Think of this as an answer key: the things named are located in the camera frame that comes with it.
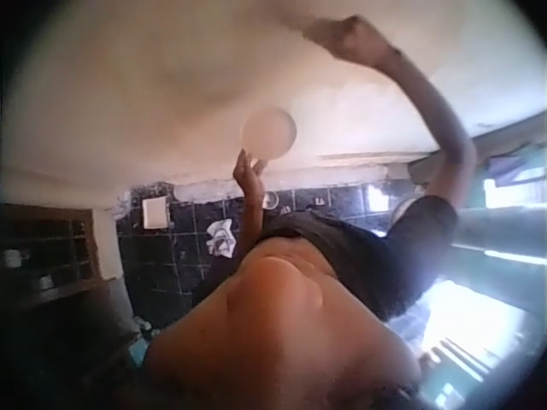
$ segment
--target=shelf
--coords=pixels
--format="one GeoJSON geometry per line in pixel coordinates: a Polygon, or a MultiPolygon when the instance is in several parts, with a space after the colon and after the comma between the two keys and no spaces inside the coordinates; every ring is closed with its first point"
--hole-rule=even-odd
{"type": "Polygon", "coordinates": [[[51,302],[56,299],[61,299],[63,297],[75,295],[77,293],[93,289],[102,284],[106,284],[108,281],[102,280],[101,278],[91,278],[79,280],[73,284],[67,284],[59,288],[53,288],[44,290],[35,295],[27,296],[21,301],[17,302],[15,305],[18,309],[28,309],[43,303],[51,302]]]}

